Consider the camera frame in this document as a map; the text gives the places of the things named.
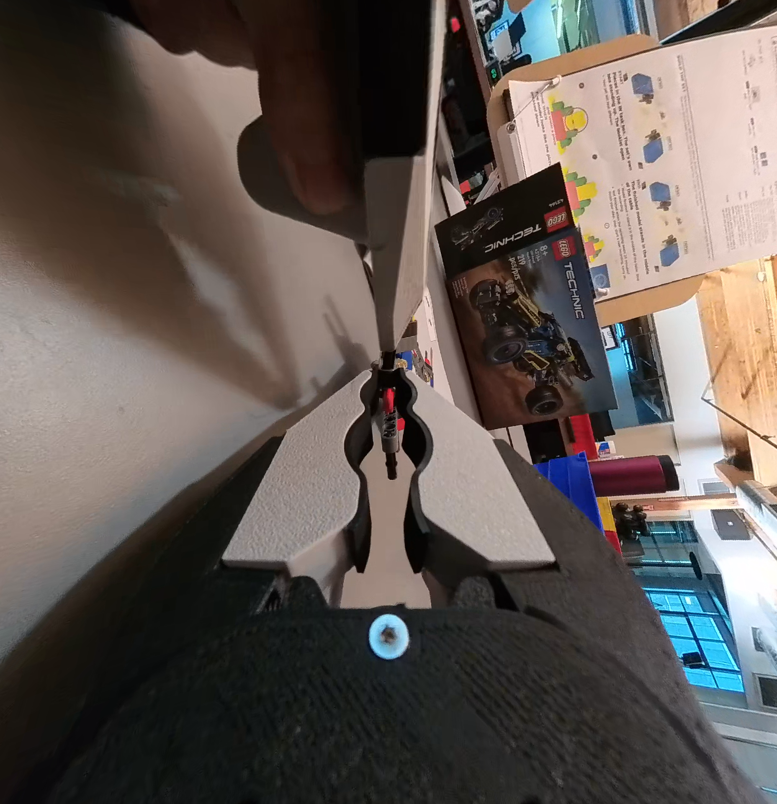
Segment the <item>blue storage bin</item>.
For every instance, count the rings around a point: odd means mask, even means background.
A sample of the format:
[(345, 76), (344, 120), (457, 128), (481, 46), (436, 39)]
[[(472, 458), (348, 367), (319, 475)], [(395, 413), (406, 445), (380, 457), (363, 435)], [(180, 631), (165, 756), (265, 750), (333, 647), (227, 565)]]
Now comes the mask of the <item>blue storage bin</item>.
[(603, 536), (605, 535), (589, 461), (584, 452), (543, 461), (534, 464), (534, 468), (567, 497)]

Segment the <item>black wall speaker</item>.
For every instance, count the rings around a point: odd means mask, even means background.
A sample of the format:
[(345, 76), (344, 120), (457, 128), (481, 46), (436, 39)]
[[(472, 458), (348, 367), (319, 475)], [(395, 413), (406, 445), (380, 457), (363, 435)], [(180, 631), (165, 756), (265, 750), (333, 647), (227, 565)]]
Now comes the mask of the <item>black wall speaker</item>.
[(711, 517), (717, 536), (723, 541), (749, 541), (753, 532), (738, 509), (712, 510)]

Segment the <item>white poster stand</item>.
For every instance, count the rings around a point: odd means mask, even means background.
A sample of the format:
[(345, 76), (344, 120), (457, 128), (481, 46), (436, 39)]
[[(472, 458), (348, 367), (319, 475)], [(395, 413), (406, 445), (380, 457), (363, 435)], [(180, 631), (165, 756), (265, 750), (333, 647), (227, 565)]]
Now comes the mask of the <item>white poster stand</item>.
[(516, 133), (516, 124), (506, 122), (499, 126), (495, 140), (495, 156), (502, 185), (504, 187), (512, 186), (527, 178), (520, 138)]

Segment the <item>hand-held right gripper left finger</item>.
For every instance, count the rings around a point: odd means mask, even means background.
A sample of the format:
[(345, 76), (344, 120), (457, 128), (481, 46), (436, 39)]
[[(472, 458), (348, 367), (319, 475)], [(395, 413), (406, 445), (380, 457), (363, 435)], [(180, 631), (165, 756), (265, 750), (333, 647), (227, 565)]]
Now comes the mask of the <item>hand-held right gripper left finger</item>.
[(368, 484), (377, 377), (366, 370), (286, 431), (225, 549), (230, 568), (309, 577), (340, 606), (343, 581), (371, 546)]

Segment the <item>person's left hand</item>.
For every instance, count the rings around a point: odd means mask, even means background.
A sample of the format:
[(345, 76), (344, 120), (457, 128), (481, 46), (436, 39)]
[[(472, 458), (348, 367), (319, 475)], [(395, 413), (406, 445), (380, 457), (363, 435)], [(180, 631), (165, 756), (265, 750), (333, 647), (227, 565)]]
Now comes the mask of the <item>person's left hand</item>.
[(273, 147), (309, 212), (331, 215), (354, 203), (322, 2), (132, 1), (130, 7), (166, 51), (257, 73)]

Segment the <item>lego set box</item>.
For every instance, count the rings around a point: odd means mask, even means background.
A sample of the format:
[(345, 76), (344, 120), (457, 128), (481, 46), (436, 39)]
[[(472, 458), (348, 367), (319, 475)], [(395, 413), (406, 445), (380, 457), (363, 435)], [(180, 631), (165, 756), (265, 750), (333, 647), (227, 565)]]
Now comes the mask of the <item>lego set box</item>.
[(445, 218), (435, 235), (485, 428), (617, 408), (559, 163)]

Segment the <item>maroon water bottle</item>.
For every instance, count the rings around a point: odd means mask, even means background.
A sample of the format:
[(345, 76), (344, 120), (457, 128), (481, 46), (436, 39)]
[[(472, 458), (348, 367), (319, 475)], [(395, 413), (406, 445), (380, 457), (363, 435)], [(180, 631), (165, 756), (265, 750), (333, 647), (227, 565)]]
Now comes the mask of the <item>maroon water bottle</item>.
[(596, 460), (588, 463), (596, 496), (663, 495), (680, 488), (670, 456), (643, 456)]

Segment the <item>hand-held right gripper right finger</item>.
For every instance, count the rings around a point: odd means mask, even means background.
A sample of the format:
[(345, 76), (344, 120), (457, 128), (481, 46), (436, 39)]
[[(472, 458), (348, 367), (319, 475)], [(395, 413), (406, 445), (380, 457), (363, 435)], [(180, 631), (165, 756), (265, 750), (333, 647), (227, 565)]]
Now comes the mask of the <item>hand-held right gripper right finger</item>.
[(502, 443), (410, 372), (401, 373), (401, 415), (414, 466), (404, 548), (432, 608), (450, 605), (470, 578), (557, 568)]

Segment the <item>grey lego chassis assembly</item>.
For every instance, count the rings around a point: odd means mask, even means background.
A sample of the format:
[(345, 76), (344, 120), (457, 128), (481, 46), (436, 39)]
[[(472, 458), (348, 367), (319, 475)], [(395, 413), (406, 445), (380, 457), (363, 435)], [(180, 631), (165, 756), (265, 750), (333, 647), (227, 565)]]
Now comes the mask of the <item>grey lego chassis assembly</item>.
[(412, 372), (428, 385), (434, 385), (432, 357), (422, 351), (418, 344), (417, 320), (412, 318), (394, 352), (384, 352), (375, 364), (377, 370), (376, 407), (373, 414), (380, 428), (381, 449), (385, 459), (388, 479), (396, 480), (397, 455), (401, 446), (404, 419), (396, 406), (396, 381), (398, 371)]

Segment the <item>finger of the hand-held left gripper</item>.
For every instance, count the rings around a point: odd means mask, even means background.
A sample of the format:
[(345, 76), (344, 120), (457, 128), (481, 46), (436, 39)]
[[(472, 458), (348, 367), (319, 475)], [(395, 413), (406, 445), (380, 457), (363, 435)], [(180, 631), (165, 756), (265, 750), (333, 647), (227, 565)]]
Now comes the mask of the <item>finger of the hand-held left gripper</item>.
[(356, 3), (324, 2), (332, 62), (338, 80), (340, 122), (352, 147), (358, 195), (330, 216), (310, 213), (293, 196), (262, 117), (237, 144), (242, 185), (259, 206), (280, 216), (343, 236), (372, 256), (371, 289), (381, 352), (394, 350), (422, 301), (430, 242), (437, 121), (441, 105), (446, 2), (434, 2), (426, 137), (420, 154), (364, 158), (360, 138)]

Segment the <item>large silver air duct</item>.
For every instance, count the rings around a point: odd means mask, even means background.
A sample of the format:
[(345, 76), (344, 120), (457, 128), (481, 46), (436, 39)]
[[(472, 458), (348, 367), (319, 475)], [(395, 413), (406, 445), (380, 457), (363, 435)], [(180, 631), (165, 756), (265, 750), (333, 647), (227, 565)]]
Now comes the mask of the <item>large silver air duct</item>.
[(762, 484), (747, 480), (736, 487), (736, 498), (754, 523), (758, 537), (777, 560), (777, 495)]

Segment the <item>large paned window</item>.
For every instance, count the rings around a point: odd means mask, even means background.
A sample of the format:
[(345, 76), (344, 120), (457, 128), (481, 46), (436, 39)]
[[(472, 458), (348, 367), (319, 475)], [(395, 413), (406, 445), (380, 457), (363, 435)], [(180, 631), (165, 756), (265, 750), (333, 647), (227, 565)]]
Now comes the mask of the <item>large paned window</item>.
[(687, 681), (695, 688), (745, 697), (741, 664), (728, 616), (705, 591), (646, 587)]

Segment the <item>blue wall screen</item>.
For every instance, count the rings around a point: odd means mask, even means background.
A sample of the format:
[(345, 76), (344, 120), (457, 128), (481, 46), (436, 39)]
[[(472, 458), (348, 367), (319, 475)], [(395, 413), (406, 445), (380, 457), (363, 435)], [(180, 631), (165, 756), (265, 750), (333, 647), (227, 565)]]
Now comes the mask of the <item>blue wall screen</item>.
[(674, 421), (664, 362), (653, 315), (634, 317), (602, 329), (617, 408), (615, 430)]

